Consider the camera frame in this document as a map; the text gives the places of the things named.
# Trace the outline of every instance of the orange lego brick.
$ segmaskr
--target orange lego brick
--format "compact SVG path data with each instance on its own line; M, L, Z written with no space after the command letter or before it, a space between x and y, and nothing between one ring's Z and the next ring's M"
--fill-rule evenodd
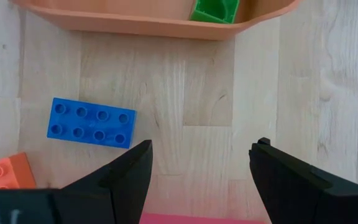
M34 188L34 177L24 152L0 159L0 189Z

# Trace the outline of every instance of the orange plastic bin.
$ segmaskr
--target orange plastic bin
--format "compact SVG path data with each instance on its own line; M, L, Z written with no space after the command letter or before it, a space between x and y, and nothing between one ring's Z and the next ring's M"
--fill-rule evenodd
M224 40L300 0L240 0L234 24L189 21L195 0L11 0L69 30Z

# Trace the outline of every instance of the pink object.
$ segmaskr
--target pink object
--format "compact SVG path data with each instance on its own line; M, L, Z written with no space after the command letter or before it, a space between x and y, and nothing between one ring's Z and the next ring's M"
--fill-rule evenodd
M140 224L263 224L257 221L241 221L213 218L183 217L178 215L143 214Z

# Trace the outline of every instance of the plastic container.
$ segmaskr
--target plastic container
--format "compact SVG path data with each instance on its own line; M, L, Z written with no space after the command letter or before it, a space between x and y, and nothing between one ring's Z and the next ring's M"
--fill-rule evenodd
M196 0L190 20L232 24L239 3L239 0Z
M224 40L300 0L240 0L234 24L190 21L195 0L11 0L70 30Z

